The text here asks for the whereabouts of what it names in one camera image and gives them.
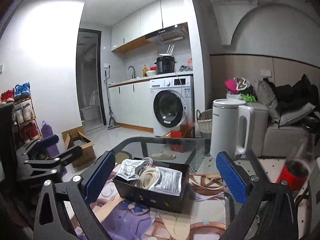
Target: toilet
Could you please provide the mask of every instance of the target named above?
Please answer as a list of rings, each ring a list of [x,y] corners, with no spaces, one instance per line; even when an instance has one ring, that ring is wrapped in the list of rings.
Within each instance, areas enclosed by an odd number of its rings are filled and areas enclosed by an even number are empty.
[[[101,112],[100,112],[100,99],[99,99],[99,92],[96,90],[94,92],[95,96],[95,106],[88,106],[81,109],[81,112],[83,114],[85,121],[91,121],[97,118],[101,118]]]

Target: blue sneaker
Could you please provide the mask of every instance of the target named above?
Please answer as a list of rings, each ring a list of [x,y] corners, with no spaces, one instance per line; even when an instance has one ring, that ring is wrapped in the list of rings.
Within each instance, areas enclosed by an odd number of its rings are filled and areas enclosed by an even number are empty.
[[[21,92],[21,97],[26,98],[31,96],[31,92],[30,92],[30,83],[24,83],[22,85],[22,92]]]
[[[14,88],[14,100],[19,100],[21,98],[22,86],[16,85]]]

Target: wall outlet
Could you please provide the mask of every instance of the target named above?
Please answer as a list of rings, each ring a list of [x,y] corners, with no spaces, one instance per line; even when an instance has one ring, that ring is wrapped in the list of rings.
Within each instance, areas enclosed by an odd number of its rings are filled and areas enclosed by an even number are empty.
[[[262,76],[262,77],[272,77],[271,70],[262,69],[262,70],[261,70],[261,76]]]

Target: sink faucet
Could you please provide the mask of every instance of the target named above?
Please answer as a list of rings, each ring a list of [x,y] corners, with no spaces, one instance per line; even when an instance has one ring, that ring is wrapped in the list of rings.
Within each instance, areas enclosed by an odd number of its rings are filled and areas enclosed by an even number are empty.
[[[129,70],[131,67],[133,68],[133,77],[132,77],[132,78],[136,78],[136,70],[134,69],[134,67],[133,67],[133,66],[130,66],[130,67],[128,67],[128,70]]]

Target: red sneaker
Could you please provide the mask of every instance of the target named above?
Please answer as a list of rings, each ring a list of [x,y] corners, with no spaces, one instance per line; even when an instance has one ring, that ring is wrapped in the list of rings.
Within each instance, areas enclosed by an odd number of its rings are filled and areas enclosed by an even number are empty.
[[[7,103],[7,94],[8,92],[4,92],[1,94],[1,103],[0,103],[1,106]]]
[[[22,129],[21,129],[21,137],[22,137],[22,140],[25,142],[25,143],[29,143],[31,142],[30,140],[30,134],[29,134],[29,128],[27,126],[24,126]]]
[[[39,136],[36,124],[34,122],[30,122],[27,124],[27,127],[32,140],[33,141],[38,140],[40,136]]]
[[[7,103],[14,102],[14,90],[7,91]]]

